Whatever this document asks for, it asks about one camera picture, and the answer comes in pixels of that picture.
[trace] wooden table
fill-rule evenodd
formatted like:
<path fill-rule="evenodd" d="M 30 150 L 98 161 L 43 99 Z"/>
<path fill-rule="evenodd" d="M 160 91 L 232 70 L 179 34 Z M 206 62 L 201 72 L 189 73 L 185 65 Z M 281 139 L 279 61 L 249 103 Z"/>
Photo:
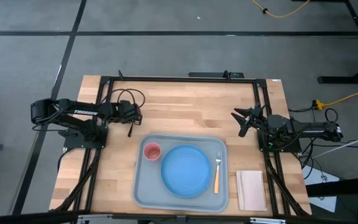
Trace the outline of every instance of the wooden table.
<path fill-rule="evenodd" d="M 100 76 L 84 76 L 78 101 L 95 103 Z M 289 117 L 283 86 L 280 80 L 267 80 L 273 114 Z M 92 212 L 128 214 L 176 215 L 227 215 L 272 216 L 269 187 L 263 154 L 259 151 L 256 130 L 250 128 L 247 136 L 238 136 L 239 125 L 230 115 L 233 108 L 254 107 L 252 85 L 243 83 L 186 83 L 186 82 L 114 82 L 113 89 L 135 88 L 146 96 L 141 108 L 143 121 L 134 126 L 128 138 L 128 124 L 111 123 L 106 147 L 102 150 Z M 134 93 L 136 102 L 142 96 Z M 260 90 L 261 102 L 263 93 Z M 114 93 L 112 101 L 117 99 Z M 130 100 L 123 94 L 121 99 Z M 214 136 L 226 143 L 229 169 L 229 204 L 221 213 L 156 210 L 138 207 L 132 199 L 136 157 L 140 140 L 150 133 Z M 78 182 L 84 149 L 74 149 L 67 154 L 60 166 L 50 208 L 56 208 Z M 311 213 L 305 182 L 299 161 L 290 153 L 281 153 L 285 183 L 295 200 Z M 237 170 L 262 170 L 264 173 L 267 212 L 240 211 L 237 199 Z M 85 207 L 88 187 L 84 187 L 80 208 Z M 283 213 L 280 190 L 275 186 L 278 209 Z"/>

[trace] pink cup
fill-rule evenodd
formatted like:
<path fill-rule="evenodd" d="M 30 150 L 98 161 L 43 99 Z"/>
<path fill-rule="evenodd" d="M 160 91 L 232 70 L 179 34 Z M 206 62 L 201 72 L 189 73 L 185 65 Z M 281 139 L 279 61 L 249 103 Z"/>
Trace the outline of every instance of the pink cup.
<path fill-rule="evenodd" d="M 161 147 L 155 142 L 150 142 L 145 145 L 143 155 L 150 161 L 156 161 L 161 156 Z"/>

